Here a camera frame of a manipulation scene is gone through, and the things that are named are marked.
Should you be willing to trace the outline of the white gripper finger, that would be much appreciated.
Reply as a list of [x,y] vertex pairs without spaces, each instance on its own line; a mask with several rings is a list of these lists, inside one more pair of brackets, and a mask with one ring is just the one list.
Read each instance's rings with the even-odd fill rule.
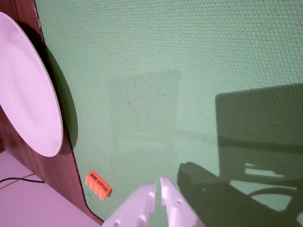
[[155,209],[156,183],[137,188],[103,223],[104,227],[147,227]]
[[167,177],[160,178],[161,204],[166,206],[169,227],[205,227],[204,223]]

